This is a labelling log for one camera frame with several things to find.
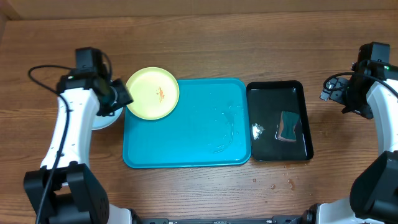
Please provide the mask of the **light blue plate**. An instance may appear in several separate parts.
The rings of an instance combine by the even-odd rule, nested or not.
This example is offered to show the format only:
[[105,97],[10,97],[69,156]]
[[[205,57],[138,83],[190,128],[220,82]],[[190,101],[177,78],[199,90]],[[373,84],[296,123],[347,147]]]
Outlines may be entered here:
[[95,116],[92,130],[99,130],[112,125],[120,117],[122,112],[123,108],[120,108],[112,116]]

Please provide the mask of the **yellow-green plate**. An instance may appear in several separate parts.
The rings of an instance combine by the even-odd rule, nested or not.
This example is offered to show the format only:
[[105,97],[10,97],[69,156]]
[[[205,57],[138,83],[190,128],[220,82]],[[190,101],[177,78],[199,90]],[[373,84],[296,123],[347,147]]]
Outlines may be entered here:
[[180,96],[175,77],[159,67],[138,70],[128,79],[126,88],[133,99],[127,108],[145,120],[166,117],[176,107]]

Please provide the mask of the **green sponge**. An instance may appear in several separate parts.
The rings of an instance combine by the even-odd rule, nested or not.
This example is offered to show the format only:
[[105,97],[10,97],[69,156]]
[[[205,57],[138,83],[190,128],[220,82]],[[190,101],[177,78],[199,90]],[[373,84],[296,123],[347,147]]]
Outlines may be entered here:
[[297,140],[295,128],[300,121],[297,113],[282,111],[276,138],[280,141],[295,142]]

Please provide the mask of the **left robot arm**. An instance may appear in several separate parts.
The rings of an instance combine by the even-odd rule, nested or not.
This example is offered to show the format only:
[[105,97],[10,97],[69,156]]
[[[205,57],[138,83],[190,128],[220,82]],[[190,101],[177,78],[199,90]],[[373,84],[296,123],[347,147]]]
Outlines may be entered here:
[[133,210],[110,204],[90,171],[94,120],[132,101],[124,83],[99,76],[62,76],[56,90],[58,116],[40,169],[24,177],[36,223],[138,223]]

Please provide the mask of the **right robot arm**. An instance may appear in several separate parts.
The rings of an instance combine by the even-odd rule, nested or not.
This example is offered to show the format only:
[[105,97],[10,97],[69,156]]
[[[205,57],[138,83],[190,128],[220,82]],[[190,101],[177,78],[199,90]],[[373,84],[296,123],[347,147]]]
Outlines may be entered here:
[[302,216],[283,223],[397,223],[397,67],[381,64],[338,73],[323,84],[326,97],[343,94],[344,111],[365,107],[376,124],[379,156],[354,181],[349,197],[312,205]]

